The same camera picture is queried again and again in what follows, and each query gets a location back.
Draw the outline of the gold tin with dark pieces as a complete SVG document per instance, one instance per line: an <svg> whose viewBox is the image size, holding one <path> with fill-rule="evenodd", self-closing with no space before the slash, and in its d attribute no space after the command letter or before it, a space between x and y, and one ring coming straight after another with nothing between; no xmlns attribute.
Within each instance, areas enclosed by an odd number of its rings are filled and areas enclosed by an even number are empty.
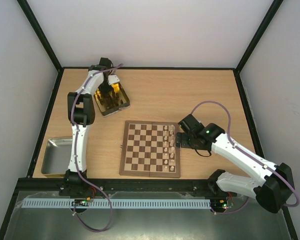
<svg viewBox="0 0 300 240"><path fill-rule="evenodd" d="M94 99L103 117L113 115L130 107L130 99L120 82L111 85L112 90L102 93L99 89L94 93Z"/></svg>

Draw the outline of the wooden chess board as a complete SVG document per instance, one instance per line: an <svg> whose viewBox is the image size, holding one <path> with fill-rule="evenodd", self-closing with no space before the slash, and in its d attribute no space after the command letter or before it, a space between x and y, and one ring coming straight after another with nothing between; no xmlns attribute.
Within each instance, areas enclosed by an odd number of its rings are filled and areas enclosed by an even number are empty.
<svg viewBox="0 0 300 240"><path fill-rule="evenodd" d="M163 171L163 131L175 125L176 171ZM180 178L180 148L176 147L179 125L175 122L127 120L124 125L119 174L157 178Z"/></svg>

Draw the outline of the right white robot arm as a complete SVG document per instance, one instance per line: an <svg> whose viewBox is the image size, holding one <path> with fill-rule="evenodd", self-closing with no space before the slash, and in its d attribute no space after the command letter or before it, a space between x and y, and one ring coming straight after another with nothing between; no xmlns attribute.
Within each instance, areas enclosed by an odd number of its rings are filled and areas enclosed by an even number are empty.
<svg viewBox="0 0 300 240"><path fill-rule="evenodd" d="M218 154L248 175L243 177L216 170L207 184L212 195L237 193L256 200L262 208L276 214L294 193L293 173L287 164L277 165L262 158L237 143L220 126L215 123L204 126L192 114L178 125L183 132L177 134L177 146Z"/></svg>

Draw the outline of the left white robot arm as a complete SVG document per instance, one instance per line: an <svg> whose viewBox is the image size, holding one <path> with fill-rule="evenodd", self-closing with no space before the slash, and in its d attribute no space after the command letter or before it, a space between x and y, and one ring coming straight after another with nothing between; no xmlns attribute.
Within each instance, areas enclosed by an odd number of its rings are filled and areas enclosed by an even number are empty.
<svg viewBox="0 0 300 240"><path fill-rule="evenodd" d="M83 196L87 190L96 192L87 180L86 161L88 136L96 115L93 96L102 85L110 88L108 76L114 69L112 61L102 57L97 65L90 66L79 89L67 95L67 115L72 130L71 155L64 175L64 191L68 194Z"/></svg>

